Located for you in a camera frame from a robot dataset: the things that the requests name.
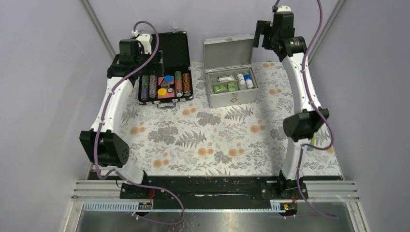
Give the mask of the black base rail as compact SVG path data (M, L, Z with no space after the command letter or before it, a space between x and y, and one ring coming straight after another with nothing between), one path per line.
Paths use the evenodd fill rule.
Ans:
M146 188L122 184L121 199L148 200L154 209L266 210L271 200L286 204L308 199L305 183L277 176L148 176Z

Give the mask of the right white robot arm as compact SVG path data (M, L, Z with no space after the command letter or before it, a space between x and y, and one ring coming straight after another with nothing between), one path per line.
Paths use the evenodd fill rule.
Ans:
M329 117L328 109L322 108L316 97L306 62L305 39L295 35L293 23L293 12L279 8L273 13L272 20L257 21L253 40L254 48L261 46L277 55L286 71L293 95L294 115L283 121L288 147L279 176L285 181L277 186L278 195L284 199L296 193L296 185L292 181L302 177L303 146L310 143L324 124L323 120Z

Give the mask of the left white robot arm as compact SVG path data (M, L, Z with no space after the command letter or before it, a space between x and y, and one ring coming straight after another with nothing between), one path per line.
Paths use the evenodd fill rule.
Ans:
M123 111L136 80L153 70L159 63L158 45L141 36L119 42L107 70L107 86L101 108L89 130L80 132L79 140L90 162L95 165L97 176L105 180L116 173L139 199L149 195L150 186L144 182L145 172L129 161L130 147L119 136Z

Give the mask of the floral table mat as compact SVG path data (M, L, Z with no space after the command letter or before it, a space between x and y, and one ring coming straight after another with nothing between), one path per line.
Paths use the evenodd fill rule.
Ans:
M282 121L293 114L286 72L279 62L255 62L256 101L210 108L202 63L192 63L194 99L172 109L128 97L119 135L130 161L148 175L278 175L287 138Z

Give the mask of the green small box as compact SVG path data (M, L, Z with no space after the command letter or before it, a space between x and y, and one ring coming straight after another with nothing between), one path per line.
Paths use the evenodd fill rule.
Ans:
M216 85L212 87L214 94L223 93L228 90L227 86L224 84Z
M227 89L229 92L237 91L237 84L236 82L228 82Z

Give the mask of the small white pill bottle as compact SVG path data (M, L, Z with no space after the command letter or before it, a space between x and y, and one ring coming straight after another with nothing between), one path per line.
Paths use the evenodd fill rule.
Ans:
M246 80L245 80L243 74L236 73L236 76L237 76L237 79L238 79L238 82L239 82L240 85L245 85L246 84Z

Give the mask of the grey plastic divider tray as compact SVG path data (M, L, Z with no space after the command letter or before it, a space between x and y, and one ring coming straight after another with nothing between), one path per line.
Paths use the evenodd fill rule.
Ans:
M254 74L250 68L212 72L206 75L210 94L239 93L258 89Z

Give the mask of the white blue pill bottle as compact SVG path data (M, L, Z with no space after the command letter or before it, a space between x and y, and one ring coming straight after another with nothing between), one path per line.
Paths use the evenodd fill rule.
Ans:
M254 88L254 84L253 84L251 75L249 73L244 74L244 79L245 79L246 86L248 89Z

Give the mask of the grey metal medicine box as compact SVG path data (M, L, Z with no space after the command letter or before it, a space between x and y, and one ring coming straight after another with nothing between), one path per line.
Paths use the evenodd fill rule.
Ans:
M206 39L203 41L205 83L210 108L251 103L257 100L259 88L249 92L241 91L239 93L211 95L206 77L208 73L247 68L252 70L253 39L253 35L245 34Z

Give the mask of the black poker chip case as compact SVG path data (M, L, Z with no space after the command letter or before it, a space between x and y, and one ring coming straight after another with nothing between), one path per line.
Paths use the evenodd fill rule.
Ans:
M158 50L163 51L164 74L163 76L142 75L140 77L139 104L154 104L159 109L163 109L174 108L177 102L193 100L187 32L160 33Z

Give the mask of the colourful block toy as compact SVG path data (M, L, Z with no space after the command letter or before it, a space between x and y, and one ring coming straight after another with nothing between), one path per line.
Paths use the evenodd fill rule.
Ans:
M315 139L312 138L309 142L309 145L306 148L307 151L313 151L315 150Z

